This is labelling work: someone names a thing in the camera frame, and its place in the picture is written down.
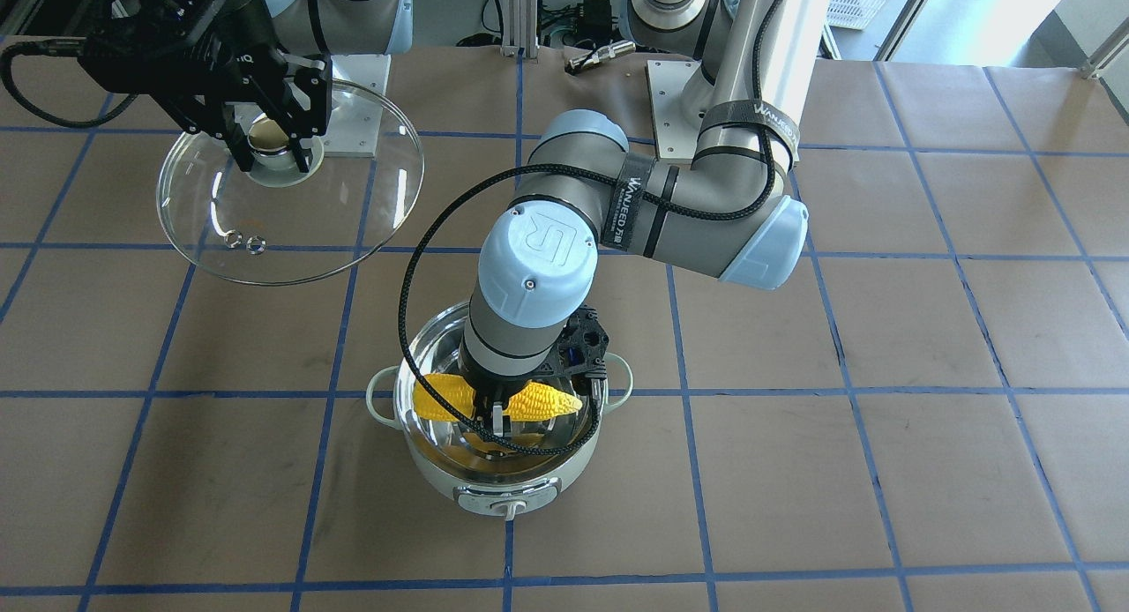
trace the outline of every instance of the metal frame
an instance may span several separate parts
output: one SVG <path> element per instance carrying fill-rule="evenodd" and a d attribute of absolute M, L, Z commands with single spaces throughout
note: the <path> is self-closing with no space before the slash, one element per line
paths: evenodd
<path fill-rule="evenodd" d="M 1129 46 L 1129 18 L 1121 21 L 1117 30 L 1110 34 L 1102 45 L 1097 46 L 1097 50 L 1086 60 L 1080 69 L 1080 73 L 1086 79 L 1101 79 L 1102 72 L 1106 67 L 1112 65 L 1113 61 L 1121 56 L 1124 52 L 1126 46 Z"/>
<path fill-rule="evenodd" d="M 35 18 L 45 0 L 17 0 L 11 7 L 3 24 L 0 24 L 0 34 L 24 34 L 28 21 Z"/>
<path fill-rule="evenodd" d="M 878 46 L 878 53 L 874 55 L 875 61 L 890 61 L 894 58 L 894 53 L 898 52 L 899 46 L 905 41 L 905 35 L 912 28 L 913 23 L 917 21 L 927 1 L 929 0 L 907 0 L 894 25 L 891 26 L 890 34 L 882 42 L 882 46 Z"/>
<path fill-rule="evenodd" d="M 828 24 L 823 25 L 823 36 L 820 37 L 820 46 L 822 46 L 823 53 L 828 55 L 828 59 L 842 61 L 843 54 L 839 52 L 839 42 L 835 42 L 835 35 L 831 32 L 831 26 Z"/>
<path fill-rule="evenodd" d="M 501 53 L 505 56 L 523 54 L 525 59 L 536 59 L 540 47 L 537 0 L 501 0 Z"/>

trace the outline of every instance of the yellow corn cob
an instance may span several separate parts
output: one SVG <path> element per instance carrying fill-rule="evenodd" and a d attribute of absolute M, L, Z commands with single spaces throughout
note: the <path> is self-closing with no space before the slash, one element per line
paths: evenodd
<path fill-rule="evenodd" d="M 455 374 L 428 374 L 427 382 L 463 416 L 474 412 L 474 390 Z M 454 422 L 455 416 L 440 406 L 419 382 L 415 383 L 415 413 L 425 420 Z M 504 412 L 516 421 L 549 420 L 557 416 L 580 411 L 580 400 L 571 394 L 542 383 L 530 383 L 509 400 Z"/>

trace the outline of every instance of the blue tape line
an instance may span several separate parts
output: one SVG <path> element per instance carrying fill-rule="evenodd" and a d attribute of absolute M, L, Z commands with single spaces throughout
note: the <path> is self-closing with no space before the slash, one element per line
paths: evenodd
<path fill-rule="evenodd" d="M 882 93 L 886 97 L 886 103 L 890 106 L 891 113 L 893 113 L 894 122 L 898 125 L 899 133 L 901 134 L 903 141 L 905 142 L 905 146 L 910 147 L 910 139 L 908 132 L 905 130 L 905 126 L 902 124 L 902 119 L 898 113 L 898 108 L 894 106 L 893 97 L 890 94 L 890 88 L 886 85 L 885 77 L 882 73 L 882 69 L 878 67 L 877 62 L 875 62 L 874 64 L 874 70 L 878 77 L 878 86 L 882 88 Z M 1003 97 L 999 96 L 999 89 L 996 89 L 995 82 L 992 81 L 990 75 L 988 75 L 987 70 L 984 70 L 984 76 L 988 78 L 988 82 L 995 90 L 997 98 L 999 98 L 999 102 L 1003 103 Z M 1023 143 L 1024 149 L 1031 150 L 1031 147 L 1027 146 L 1026 139 L 1024 139 L 1023 134 L 1019 133 L 1018 124 L 1015 122 L 1014 116 L 1012 116 L 1010 111 L 1007 110 L 1006 104 L 1004 105 L 1004 111 L 1005 114 L 1007 114 L 1008 116 L 1008 121 L 1012 122 L 1013 129 L 1015 129 L 1016 133 L 1019 134 L 1019 141 Z M 947 246 L 948 251 L 952 252 L 953 251 L 952 238 L 948 235 L 947 227 L 945 227 L 945 222 L 940 216 L 940 211 L 937 209 L 936 201 L 933 196 L 933 191 L 929 189 L 929 183 L 925 178 L 925 173 L 921 169 L 921 165 L 918 161 L 918 157 L 912 151 L 910 152 L 910 160 L 913 163 L 913 168 L 918 174 L 919 181 L 921 182 L 921 189 L 925 191 L 926 198 L 929 201 L 929 207 L 931 207 L 934 211 L 934 217 L 937 219 L 937 226 L 940 227 L 940 233 L 945 238 L 945 245 Z M 1034 158 L 1032 158 L 1032 160 L 1035 163 L 1036 169 L 1039 169 L 1038 160 L 1035 160 Z M 1080 245 L 1079 245 L 1079 251 L 1083 254 L 1085 254 L 1085 251 Z M 961 279 L 965 297 L 969 300 L 969 306 L 971 306 L 972 314 L 977 320 L 977 325 L 980 326 L 980 332 L 983 334 L 984 343 L 988 347 L 988 352 L 991 355 L 992 364 L 996 366 L 996 371 L 999 375 L 1000 384 L 1005 387 L 1008 405 L 1010 405 L 1012 412 L 1015 416 L 1016 425 L 1018 426 L 1019 434 L 1023 437 L 1024 446 L 1027 447 L 1027 454 L 1030 455 L 1032 463 L 1035 466 L 1036 474 L 1039 477 L 1039 482 L 1043 487 L 1043 492 L 1047 497 L 1048 504 L 1051 507 L 1051 512 L 1054 515 L 1054 519 L 1059 526 L 1062 540 L 1067 547 L 1067 550 L 1070 553 L 1070 559 L 1074 562 L 1074 566 L 1078 572 L 1078 577 L 1082 580 L 1083 588 L 1086 592 L 1086 597 L 1089 600 L 1091 609 L 1093 612 L 1101 612 L 1101 606 L 1097 604 L 1097 598 L 1094 595 L 1094 589 L 1089 584 L 1089 578 L 1086 576 L 1085 569 L 1082 567 L 1082 560 L 1078 556 L 1077 548 L 1075 547 L 1074 537 L 1070 535 L 1070 531 L 1067 528 L 1066 519 L 1062 517 L 1062 510 L 1061 508 L 1059 508 L 1058 499 L 1054 496 L 1054 491 L 1052 490 L 1050 482 L 1047 480 L 1047 473 L 1043 471 L 1042 461 L 1040 461 L 1039 453 L 1035 451 L 1034 443 L 1031 439 L 1031 434 L 1027 431 L 1026 423 L 1023 419 L 1023 413 L 1019 411 L 1019 405 L 1015 400 L 1015 393 L 1012 391 L 1010 383 L 1007 379 L 1007 374 L 1004 371 L 1003 364 L 999 360 L 999 353 L 996 350 L 996 343 L 992 341 L 991 334 L 988 332 L 988 326 L 984 323 L 983 315 L 981 314 L 980 311 L 980 305 L 977 303 L 975 295 L 972 292 L 972 288 L 964 273 L 964 268 L 961 265 L 960 260 L 957 260 L 956 257 L 953 259 L 953 265 L 956 268 L 957 277 Z"/>
<path fill-rule="evenodd" d="M 686 426 L 686 448 L 690 454 L 690 478 L 694 487 L 694 509 L 698 514 L 698 536 L 702 547 L 706 591 L 709 609 L 718 612 L 717 584 L 714 583 L 714 550 L 709 541 L 709 524 L 706 521 L 706 502 L 702 499 L 701 470 L 698 465 L 698 441 L 694 437 L 694 417 L 690 405 L 690 382 L 686 376 L 686 355 L 682 342 L 682 318 L 679 315 L 679 294 L 674 287 L 674 266 L 666 265 L 666 290 L 671 300 L 671 320 L 674 329 L 674 353 L 679 360 L 679 386 L 682 392 L 682 419 Z"/>
<path fill-rule="evenodd" d="M 803 201 L 796 174 L 789 173 L 788 177 L 790 178 L 791 189 L 795 192 L 796 198 Z M 811 247 L 812 253 L 817 255 L 815 243 L 812 241 L 811 231 L 808 231 L 807 235 L 807 245 Z M 890 558 L 894 565 L 893 574 L 898 578 L 898 588 L 902 595 L 902 604 L 905 606 L 905 612 L 913 612 L 913 600 L 910 596 L 909 583 L 905 580 L 902 556 L 901 551 L 898 549 L 898 539 L 894 535 L 894 524 L 890 516 L 890 509 L 886 506 L 886 496 L 883 492 L 882 482 L 878 480 L 878 466 L 874 460 L 874 451 L 870 448 L 870 436 L 866 431 L 866 422 L 863 420 L 863 410 L 858 404 L 858 394 L 856 393 L 854 383 L 851 382 L 850 369 L 847 367 L 847 351 L 843 350 L 842 338 L 839 334 L 839 323 L 835 321 L 835 313 L 831 307 L 831 297 L 828 295 L 828 285 L 823 279 L 823 270 L 820 266 L 819 257 L 812 257 L 812 270 L 815 273 L 815 283 L 820 290 L 820 299 L 823 301 L 823 312 L 828 316 L 828 327 L 831 332 L 831 341 L 835 347 L 835 358 L 839 361 L 839 371 L 842 375 L 843 385 L 847 387 L 847 400 L 850 403 L 851 417 L 855 420 L 855 428 L 858 431 L 859 444 L 863 447 L 863 457 L 866 461 L 867 473 L 870 475 L 870 487 L 874 490 L 874 499 L 878 506 L 878 515 L 882 517 L 882 528 L 886 535 L 886 544 L 890 547 Z"/>
<path fill-rule="evenodd" d="M 111 98 L 113 98 L 113 95 L 106 95 L 106 100 L 102 103 L 102 110 L 98 111 L 99 116 L 105 114 L 106 110 L 110 108 Z M 89 154 L 93 142 L 94 134 L 87 134 L 86 141 L 82 143 L 81 149 L 79 149 L 78 157 L 75 158 L 70 173 L 67 174 L 67 180 L 63 181 L 62 189 L 59 190 L 59 195 L 55 196 L 55 201 L 51 204 L 51 210 L 47 211 L 47 218 L 44 219 L 43 226 L 40 227 L 40 233 L 35 236 L 30 253 L 24 259 L 24 265 L 20 266 L 19 274 L 16 276 L 16 281 L 8 289 L 8 296 L 5 298 L 3 304 L 0 305 L 0 323 L 3 323 L 3 320 L 8 316 L 8 311 L 11 309 L 12 301 L 16 300 L 16 295 L 19 292 L 20 287 L 24 286 L 27 271 L 32 269 L 32 262 L 35 261 L 35 256 L 38 254 L 38 246 L 43 244 L 44 238 L 47 236 L 47 230 L 51 229 L 52 222 L 55 221 L 55 216 L 59 215 L 59 209 L 63 206 L 63 201 L 67 200 L 67 194 L 70 193 L 71 185 L 73 185 L 75 178 L 78 177 L 78 171 L 86 160 L 86 155 Z"/>
<path fill-rule="evenodd" d="M 357 266 L 349 269 L 349 286 L 345 287 L 345 300 L 341 311 L 341 325 L 338 329 L 338 344 L 333 355 L 333 369 L 330 373 L 330 393 L 325 399 L 325 414 L 322 417 L 322 436 L 317 444 L 317 461 L 314 464 L 314 480 L 309 489 L 309 506 L 306 508 L 306 525 L 301 534 L 301 550 L 298 552 L 298 568 L 295 571 L 295 583 L 299 586 L 306 579 L 306 567 L 309 563 L 309 548 L 314 539 L 314 523 L 317 519 L 317 502 L 322 493 L 322 478 L 325 472 L 325 457 L 330 447 L 330 428 L 333 425 L 333 409 L 336 403 L 338 381 L 341 375 L 341 362 L 344 359 L 345 340 L 349 335 L 349 317 L 352 314 L 353 294 L 357 290 Z M 290 598 L 290 611 L 298 612 L 301 607 L 301 591 L 295 591 Z"/>
<path fill-rule="evenodd" d="M 702 572 L 679 575 L 610 575 L 605 577 L 561 576 L 561 577 L 518 577 L 514 579 L 516 587 L 541 588 L 553 586 L 615 586 L 641 584 L 703 584 Z"/>
<path fill-rule="evenodd" d="M 516 121 L 514 126 L 514 166 L 522 166 L 522 131 L 524 122 L 525 106 L 525 49 L 517 51 L 517 106 L 515 108 Z M 514 180 L 520 183 L 520 177 Z"/>
<path fill-rule="evenodd" d="M 125 460 L 122 462 L 122 471 L 117 479 L 117 487 L 114 489 L 114 497 L 110 502 L 110 512 L 106 514 L 106 523 L 102 527 L 102 536 L 98 540 L 98 547 L 94 553 L 94 560 L 90 562 L 90 570 L 86 577 L 86 587 L 91 588 L 98 583 L 98 572 L 102 570 L 102 562 L 106 558 L 106 549 L 110 547 L 110 539 L 114 532 L 114 524 L 117 522 L 117 512 L 122 506 L 122 498 L 125 496 L 125 487 L 129 483 L 130 472 L 133 471 L 133 462 L 137 458 L 138 447 L 141 444 L 141 432 L 145 430 L 145 425 L 149 419 L 149 412 L 152 409 L 154 392 L 157 391 L 157 382 L 160 379 L 160 374 L 165 368 L 165 361 L 168 359 L 168 350 L 173 346 L 173 335 L 176 333 L 176 326 L 181 321 L 181 313 L 184 311 L 184 301 L 189 297 L 189 289 L 192 287 L 192 278 L 196 272 L 194 265 L 189 265 L 189 269 L 184 273 L 184 281 L 181 283 L 181 291 L 176 297 L 176 305 L 173 307 L 172 317 L 168 321 L 168 327 L 165 330 L 165 340 L 161 342 L 160 352 L 157 355 L 157 364 L 154 366 L 152 376 L 149 378 L 149 388 L 146 392 L 145 401 L 141 403 L 141 411 L 138 412 L 137 423 L 133 427 L 133 436 L 130 439 L 129 449 L 125 452 Z M 90 604 L 89 593 L 81 596 L 78 604 L 78 612 L 86 612 Z"/>
<path fill-rule="evenodd" d="M 506 522 L 506 551 L 502 569 L 501 610 L 514 609 L 514 521 Z"/>
<path fill-rule="evenodd" d="M 1084 566 L 1086 570 L 1129 570 L 1129 561 L 1094 561 Z"/>
<path fill-rule="evenodd" d="M 1129 571 L 1129 562 L 1105 561 L 1084 563 L 1087 571 Z M 1074 563 L 988 563 L 964 566 L 919 566 L 904 569 L 910 577 L 946 575 L 1014 575 L 1074 571 Z M 820 579 L 873 579 L 894 577 L 893 568 L 847 568 L 832 570 L 779 570 L 754 572 L 717 572 L 718 583 L 795 582 Z M 703 572 L 674 575 L 607 575 L 594 576 L 530 576 L 515 577 L 513 587 L 606 586 L 647 584 L 702 584 Z M 0 586 L 0 597 L 12 596 L 78 596 L 124 594 L 246 594 L 295 592 L 382 592 L 434 589 L 495 589 L 504 587 L 502 579 L 387 579 L 353 582 L 246 583 L 246 584 L 113 584 L 95 586 Z"/>
<path fill-rule="evenodd" d="M 1017 395 L 1053 395 L 1053 396 L 1126 396 L 1129 387 L 944 387 L 944 386 L 892 386 L 892 387 L 851 387 L 851 392 L 860 395 L 891 394 L 975 394 L 1005 395 L 1013 392 Z M 610 390 L 610 394 L 623 390 Z M 846 396 L 847 387 L 797 387 L 791 390 L 773 388 L 723 388 L 690 387 L 685 391 L 691 397 L 735 396 L 735 397 L 772 397 L 772 396 Z M 392 392 L 377 391 L 374 397 L 391 397 Z M 682 390 L 664 390 L 655 387 L 637 387 L 633 396 L 679 396 Z M 0 399 L 143 399 L 149 392 L 143 390 L 0 390 Z M 364 399 L 362 390 L 339 390 L 338 399 Z M 217 399 L 324 399 L 324 390 L 158 390 L 154 399 L 187 399 L 193 396 L 215 396 Z"/>
<path fill-rule="evenodd" d="M 360 219 L 357 221 L 357 242 L 352 250 L 353 259 L 360 257 L 366 252 L 362 247 L 365 243 L 365 229 L 368 227 L 368 207 L 373 202 L 373 187 L 376 185 L 376 160 L 368 163 L 368 178 L 365 181 L 365 202 L 360 208 Z"/>
<path fill-rule="evenodd" d="M 1129 340 L 1129 325 L 1126 325 L 1126 320 L 1121 316 L 1121 312 L 1118 311 L 1118 306 L 1117 303 L 1113 301 L 1113 297 L 1110 296 L 1109 288 L 1105 287 L 1105 282 L 1102 281 L 1101 276 L 1097 274 L 1097 269 L 1094 268 L 1094 262 L 1091 261 L 1089 255 L 1086 253 L 1086 247 L 1082 244 L 1082 238 L 1078 237 L 1078 233 L 1075 230 L 1073 222 L 1070 222 L 1070 218 L 1067 217 L 1066 210 L 1062 209 L 1062 203 L 1059 202 L 1058 195 L 1054 194 L 1054 187 L 1051 186 L 1050 178 L 1047 177 L 1043 166 L 1040 164 L 1036 155 L 1031 150 L 1031 145 L 1027 142 L 1027 138 L 1024 137 L 1023 131 L 1019 129 L 1019 122 L 1016 121 L 1015 115 L 1012 114 L 1012 110 L 1004 100 L 1004 94 L 1000 94 L 999 86 L 997 86 L 996 80 L 992 79 L 991 72 L 987 69 L 984 69 L 983 72 L 984 77 L 988 78 L 988 85 L 991 85 L 992 93 L 996 94 L 996 99 L 999 100 L 1000 106 L 1004 108 L 1004 114 L 1007 115 L 1008 122 L 1012 122 L 1012 129 L 1014 129 L 1015 133 L 1018 134 L 1019 142 L 1023 143 L 1023 149 L 1025 149 L 1027 155 L 1031 157 L 1031 163 L 1035 167 L 1035 173 L 1039 174 L 1039 178 L 1042 181 L 1043 186 L 1047 190 L 1047 194 L 1054 204 L 1054 209 L 1062 219 L 1062 224 L 1066 225 L 1066 230 L 1070 234 L 1070 239 L 1073 239 L 1075 246 L 1078 247 L 1078 253 L 1085 257 L 1086 268 L 1089 269 L 1089 274 L 1094 278 L 1094 283 L 1097 283 L 1097 289 L 1105 299 L 1105 305 L 1109 306 L 1110 313 L 1113 314 L 1113 318 L 1117 320 L 1118 325 L 1121 327 L 1121 334 L 1124 335 L 1126 340 Z"/>
<path fill-rule="evenodd" d="M 1027 138 L 1024 137 L 1023 131 L 1019 129 L 1019 124 L 1016 122 L 1015 116 L 1012 114 L 1012 110 L 1007 106 L 1007 103 L 1004 100 L 1004 96 L 1000 94 L 999 88 L 996 86 L 996 81 L 992 79 L 991 73 L 988 72 L 987 69 L 983 69 L 983 73 L 984 78 L 988 78 L 988 85 L 991 86 L 992 93 L 996 94 L 996 99 L 999 100 L 1000 107 L 1004 110 L 1004 114 L 1007 115 L 1008 122 L 1012 124 L 1012 129 L 1015 130 L 1016 134 L 1018 134 L 1019 142 L 1023 145 L 1024 149 L 1027 150 L 1027 152 L 1031 152 L 1031 146 L 1027 142 Z M 1082 253 L 1083 255 L 1086 255 L 1086 250 L 1082 245 L 1080 238 L 1078 238 L 1076 230 L 1074 230 L 1074 226 L 1070 224 L 1069 218 L 1067 218 L 1066 211 L 1062 210 L 1062 206 L 1058 201 L 1058 196 L 1056 196 L 1054 190 L 1051 189 L 1050 182 L 1048 181 L 1047 175 L 1043 173 L 1043 168 L 1040 165 L 1039 159 L 1035 158 L 1035 155 L 1031 156 L 1031 163 L 1032 165 L 1034 165 L 1035 171 L 1039 174 L 1039 178 L 1042 181 L 1048 195 L 1050 195 L 1051 201 L 1054 203 L 1056 209 L 1059 211 L 1059 215 L 1062 218 L 1062 222 L 1065 222 L 1067 230 L 1070 234 L 1070 237 L 1076 243 L 1078 252 Z M 1101 278 L 1097 276 L 1097 271 L 1094 270 L 1094 264 L 1087 261 L 1087 265 L 1089 268 L 1091 274 L 1094 278 L 1094 281 L 1097 283 L 1099 289 L 1105 297 L 1106 305 L 1110 306 L 1110 311 L 1112 311 L 1113 316 L 1117 318 L 1118 324 L 1121 326 L 1121 332 L 1126 335 L 1127 339 L 1129 339 L 1129 330 L 1126 329 L 1124 320 L 1122 320 L 1121 315 L 1118 314 L 1117 307 L 1113 305 L 1112 299 L 1110 299 L 1109 297 L 1109 291 L 1106 291 L 1105 289 L 1105 285 L 1102 283 Z M 996 348 L 995 346 L 992 346 L 990 340 L 988 342 L 988 348 L 992 352 L 992 358 L 995 358 Z M 1000 378 L 1004 379 L 1003 369 L 1000 369 Z M 1093 585 L 1089 584 L 1089 577 L 1086 575 L 1086 570 L 1082 566 L 1082 558 L 1078 554 L 1078 549 L 1074 542 L 1074 536 L 1070 534 L 1069 527 L 1067 527 L 1066 518 L 1062 516 L 1062 509 L 1060 508 L 1058 502 L 1058 497 L 1056 497 L 1054 490 L 1051 488 L 1050 480 L 1047 478 L 1047 472 L 1043 469 L 1043 463 L 1040 460 L 1039 452 L 1035 449 L 1035 444 L 1034 440 L 1031 438 L 1031 432 L 1027 430 L 1027 423 L 1023 418 L 1023 412 L 1019 410 L 1019 403 L 1016 402 L 1015 394 L 1013 393 L 1008 393 L 1007 400 L 1008 404 L 1010 404 L 1012 406 L 1012 411 L 1015 414 L 1016 423 L 1019 426 L 1019 434 L 1023 436 L 1023 444 L 1025 447 L 1027 447 L 1027 453 L 1031 455 L 1031 460 L 1035 465 L 1035 471 L 1039 477 L 1039 483 L 1042 484 L 1043 492 L 1047 495 L 1047 500 L 1050 502 L 1051 512 L 1054 514 L 1054 522 L 1059 526 L 1059 531 L 1061 532 L 1062 535 L 1062 541 L 1066 543 L 1067 550 L 1070 553 L 1070 559 L 1071 561 L 1074 561 L 1074 565 L 1078 571 L 1078 578 L 1082 580 L 1082 586 L 1086 592 L 1086 598 L 1089 600 L 1089 607 L 1093 610 L 1093 612 L 1100 612 L 1101 605 L 1097 603 L 1097 596 L 1094 594 Z"/>
<path fill-rule="evenodd" d="M 0 250 L 29 250 L 36 247 L 34 242 L 0 242 Z M 133 243 L 104 243 L 104 242 L 44 242 L 38 247 L 51 247 L 61 251 L 174 251 L 172 244 L 133 244 Z M 204 245 L 208 250 L 225 251 L 225 246 L 218 244 Z M 280 244 L 271 246 L 271 251 L 283 253 L 360 253 L 367 252 L 364 245 L 288 245 Z M 382 246 L 377 253 L 412 253 L 411 246 Z M 436 246 L 427 247 L 428 254 L 436 255 L 476 255 L 480 247 L 473 246 Z M 631 255 L 625 251 L 618 251 L 613 247 L 601 247 L 601 255 Z M 863 251 L 803 251 L 802 257 L 828 257 L 847 260 L 940 260 L 951 261 L 954 255 L 947 253 L 898 253 L 898 252 L 863 252 Z M 996 255 L 977 253 L 957 253 L 955 257 L 971 261 L 994 261 L 994 262 L 1129 262 L 1129 255 Z"/>
<path fill-rule="evenodd" d="M 1073 572 L 1074 570 L 1074 563 L 1012 563 L 1006 567 L 1007 572 Z M 998 575 L 1005 570 L 999 565 L 979 565 L 927 566 L 907 568 L 905 571 L 912 577 L 930 577 L 939 575 Z"/>
<path fill-rule="evenodd" d="M 774 572 L 726 572 L 717 580 L 729 583 L 749 582 L 809 582 L 815 579 L 874 579 L 896 577 L 893 568 L 848 568 L 842 570 L 781 570 Z"/>
<path fill-rule="evenodd" d="M 957 155 L 1057 155 L 1062 158 L 1129 158 L 1129 154 L 1106 151 L 1013 151 L 1007 149 L 959 149 L 959 147 L 896 147 L 879 145 L 830 145 L 800 143 L 802 150 L 824 151 L 896 151 L 903 154 L 957 154 Z"/>
<path fill-rule="evenodd" d="M 0 126 L 0 132 L 9 133 L 46 133 L 46 134 L 182 134 L 181 130 L 161 129 L 121 129 L 121 126 L 88 126 L 82 130 L 72 130 L 69 126 L 24 126 L 7 125 Z"/>
<path fill-rule="evenodd" d="M 420 131 L 418 132 L 421 137 L 427 138 L 475 138 L 475 139 L 511 139 L 514 134 L 497 133 L 497 132 L 435 132 L 435 131 Z"/>

